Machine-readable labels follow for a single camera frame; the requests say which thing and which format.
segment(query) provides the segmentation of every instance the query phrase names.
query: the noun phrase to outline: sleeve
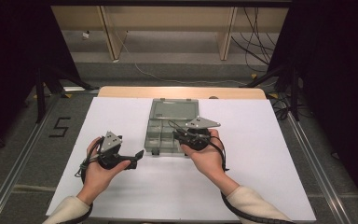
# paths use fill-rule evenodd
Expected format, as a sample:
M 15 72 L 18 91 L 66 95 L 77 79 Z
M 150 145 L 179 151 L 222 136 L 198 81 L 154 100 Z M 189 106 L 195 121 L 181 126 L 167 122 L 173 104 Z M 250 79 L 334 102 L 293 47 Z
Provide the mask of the sleeve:
M 66 197 L 43 224 L 78 223 L 85 220 L 91 210 L 92 205 L 88 206 L 76 196 Z
M 266 202 L 255 190 L 244 186 L 237 187 L 227 196 L 229 203 L 238 210 L 255 216 L 291 221 L 284 213 L 279 211 L 272 204 Z M 243 224 L 253 224 L 255 222 L 240 217 Z

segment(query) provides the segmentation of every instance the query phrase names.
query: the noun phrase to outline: white table surface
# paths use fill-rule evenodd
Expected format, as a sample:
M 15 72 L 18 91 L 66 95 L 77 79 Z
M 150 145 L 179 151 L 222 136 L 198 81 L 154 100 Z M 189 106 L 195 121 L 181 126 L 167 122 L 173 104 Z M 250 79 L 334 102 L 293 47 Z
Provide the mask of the white table surface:
M 80 191 L 81 179 L 75 173 L 95 137 L 107 131 L 123 135 L 122 156 L 134 156 L 144 148 L 152 100 L 93 99 L 47 215 L 63 198 Z M 257 190 L 292 220 L 316 220 L 270 102 L 199 101 L 200 115 L 222 124 L 216 129 L 227 151 L 227 174 Z M 125 221 L 238 222 L 223 204 L 218 188 L 190 159 L 149 154 L 138 161 L 136 170 L 113 179 L 94 202 L 90 216 Z

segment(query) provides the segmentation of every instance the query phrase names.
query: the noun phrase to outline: clear plastic organizer box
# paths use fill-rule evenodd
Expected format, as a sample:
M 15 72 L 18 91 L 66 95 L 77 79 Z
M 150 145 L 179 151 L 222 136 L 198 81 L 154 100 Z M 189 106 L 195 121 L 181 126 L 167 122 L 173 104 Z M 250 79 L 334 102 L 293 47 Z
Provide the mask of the clear plastic organizer box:
M 152 155 L 183 153 L 173 138 L 173 128 L 168 121 L 182 128 L 200 114 L 199 101 L 194 99 L 153 99 L 145 138 L 145 150 Z

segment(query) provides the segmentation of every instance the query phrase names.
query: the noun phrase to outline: tripod leg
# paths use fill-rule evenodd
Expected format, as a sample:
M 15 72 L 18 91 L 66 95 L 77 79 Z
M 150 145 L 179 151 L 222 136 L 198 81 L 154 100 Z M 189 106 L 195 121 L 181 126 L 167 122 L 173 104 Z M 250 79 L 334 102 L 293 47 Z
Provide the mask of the tripod leg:
M 45 92 L 43 90 L 43 78 L 40 69 L 36 72 L 36 95 L 37 95 L 37 120 L 36 123 L 45 116 L 46 103 L 45 103 Z
M 240 88 L 253 88 L 253 87 L 256 87 L 258 84 L 263 83 L 263 82 L 267 81 L 268 79 L 270 79 L 272 77 L 276 77 L 285 68 L 286 68 L 285 64 L 280 65 L 280 66 L 272 69 L 271 71 L 267 72 L 264 76 L 256 79 L 255 81 L 253 81 L 253 82 L 251 82 L 251 83 L 249 83 L 247 85 L 240 86 Z
M 293 117 L 295 117 L 296 121 L 299 121 L 298 117 L 298 73 L 295 68 L 293 68 L 293 76 L 292 76 L 292 89 L 291 89 L 291 99 L 290 99 L 290 107 L 292 111 Z
M 55 75 L 59 75 L 61 77 L 65 77 L 66 79 L 70 80 L 71 82 L 75 83 L 76 85 L 78 85 L 79 87 L 84 88 L 85 90 L 98 90 L 100 89 L 99 87 L 93 87 L 90 84 L 83 82 L 80 79 L 77 79 L 65 72 L 63 72 L 61 69 L 57 68 L 57 67 L 53 67 L 50 65 L 46 65 L 46 68 L 48 68 L 49 70 L 51 70 Z

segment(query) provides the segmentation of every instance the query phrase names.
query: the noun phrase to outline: hand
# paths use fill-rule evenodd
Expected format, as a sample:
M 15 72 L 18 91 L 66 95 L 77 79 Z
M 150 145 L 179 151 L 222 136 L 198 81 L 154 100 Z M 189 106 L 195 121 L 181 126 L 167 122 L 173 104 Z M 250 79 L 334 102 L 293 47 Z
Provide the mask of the hand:
M 219 132 L 216 129 L 209 129 L 208 131 L 211 134 L 211 142 L 220 149 L 223 149 L 222 143 L 217 139 L 219 138 Z M 181 148 L 202 174 L 209 176 L 210 174 L 224 173 L 222 169 L 222 157 L 213 146 L 208 145 L 201 151 L 196 151 L 184 144 L 181 145 Z
M 87 154 L 89 154 L 92 150 L 92 146 L 94 146 L 99 139 L 100 137 L 91 142 L 87 148 Z M 77 194 L 77 198 L 87 205 L 92 204 L 97 196 L 107 189 L 113 177 L 123 171 L 130 163 L 130 161 L 123 161 L 111 170 L 105 170 L 97 161 L 90 163 L 86 170 L 86 179 L 83 184 L 83 189 Z
M 211 134 L 211 142 L 223 149 L 223 145 L 219 139 L 219 132 L 215 129 L 209 129 Z M 185 154 L 194 162 L 197 169 L 206 175 L 224 195 L 228 196 L 239 184 L 231 179 L 222 168 L 222 157 L 215 147 L 208 145 L 201 151 L 196 151 L 184 144 L 181 145 Z

